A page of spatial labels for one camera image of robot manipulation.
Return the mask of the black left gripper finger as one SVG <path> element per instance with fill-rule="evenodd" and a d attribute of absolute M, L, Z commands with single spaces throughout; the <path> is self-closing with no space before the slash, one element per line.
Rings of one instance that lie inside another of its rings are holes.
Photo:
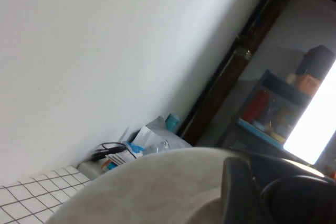
<path fill-rule="evenodd" d="M 263 223 L 259 192 L 246 161 L 224 160 L 221 200 L 222 223 Z"/>

